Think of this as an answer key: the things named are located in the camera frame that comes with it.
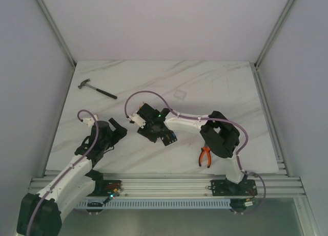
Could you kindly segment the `black fuse box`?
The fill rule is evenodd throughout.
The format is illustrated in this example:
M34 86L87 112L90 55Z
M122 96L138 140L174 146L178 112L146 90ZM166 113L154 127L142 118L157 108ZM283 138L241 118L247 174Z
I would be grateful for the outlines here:
M161 140L165 146L168 146L177 141L177 137L172 130L165 131L162 136Z

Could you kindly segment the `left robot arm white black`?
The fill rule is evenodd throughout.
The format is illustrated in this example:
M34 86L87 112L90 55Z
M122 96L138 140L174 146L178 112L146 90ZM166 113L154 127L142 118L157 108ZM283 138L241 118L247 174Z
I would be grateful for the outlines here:
M16 232L19 235L58 235L67 215L87 196L105 196L108 202L120 183L107 182L94 170L104 154L127 135L113 118L91 125L91 133L76 149L69 164L53 181L20 205Z

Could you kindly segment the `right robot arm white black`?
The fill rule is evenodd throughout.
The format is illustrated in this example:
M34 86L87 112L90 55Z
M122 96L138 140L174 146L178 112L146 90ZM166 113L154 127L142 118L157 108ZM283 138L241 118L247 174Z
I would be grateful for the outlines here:
M239 169L234 150L239 145L240 132L218 111L210 115L179 115L168 108L162 111L144 104L129 116L138 126L138 133L151 142L160 139L165 146L177 141L175 131L200 134L205 146L216 156L225 159L227 189L237 195L245 189L243 174Z

